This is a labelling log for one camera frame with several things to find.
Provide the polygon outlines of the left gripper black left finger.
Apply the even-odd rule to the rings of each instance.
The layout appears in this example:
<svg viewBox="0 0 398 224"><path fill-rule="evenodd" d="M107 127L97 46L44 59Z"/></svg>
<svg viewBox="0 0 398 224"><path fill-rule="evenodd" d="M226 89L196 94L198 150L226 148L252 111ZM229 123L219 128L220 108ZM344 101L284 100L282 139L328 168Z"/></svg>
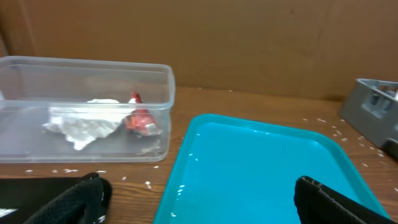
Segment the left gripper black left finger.
<svg viewBox="0 0 398 224"><path fill-rule="evenodd" d="M41 207L24 224L104 223L112 192L109 181L97 173L89 173Z"/></svg>

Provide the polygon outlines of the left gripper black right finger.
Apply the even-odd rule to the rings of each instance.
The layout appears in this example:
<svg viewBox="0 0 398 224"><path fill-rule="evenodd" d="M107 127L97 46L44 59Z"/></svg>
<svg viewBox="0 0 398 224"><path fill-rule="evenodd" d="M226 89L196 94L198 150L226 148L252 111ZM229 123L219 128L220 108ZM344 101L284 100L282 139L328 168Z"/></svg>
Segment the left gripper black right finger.
<svg viewBox="0 0 398 224"><path fill-rule="evenodd" d="M294 204L302 224L397 224L308 176L296 181Z"/></svg>

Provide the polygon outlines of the white napkin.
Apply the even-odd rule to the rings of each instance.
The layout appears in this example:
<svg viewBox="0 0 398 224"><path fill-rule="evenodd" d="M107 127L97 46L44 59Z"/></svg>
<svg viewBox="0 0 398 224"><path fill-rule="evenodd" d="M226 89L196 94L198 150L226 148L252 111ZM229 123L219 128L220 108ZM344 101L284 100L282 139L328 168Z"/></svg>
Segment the white napkin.
<svg viewBox="0 0 398 224"><path fill-rule="evenodd" d="M123 119L135 108L49 108L49 121L42 125L48 131L65 135L77 151L98 138L106 138L117 130Z"/></svg>

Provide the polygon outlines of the red snack wrapper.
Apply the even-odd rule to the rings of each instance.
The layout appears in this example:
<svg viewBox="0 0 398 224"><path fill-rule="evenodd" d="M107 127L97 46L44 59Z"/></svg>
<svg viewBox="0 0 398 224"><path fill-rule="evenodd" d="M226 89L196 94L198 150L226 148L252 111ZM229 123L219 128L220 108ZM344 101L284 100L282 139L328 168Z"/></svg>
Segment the red snack wrapper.
<svg viewBox="0 0 398 224"><path fill-rule="evenodd" d="M147 109L135 109L124 118L124 124L128 131L135 131L143 136L155 136L162 132L155 118Z"/></svg>

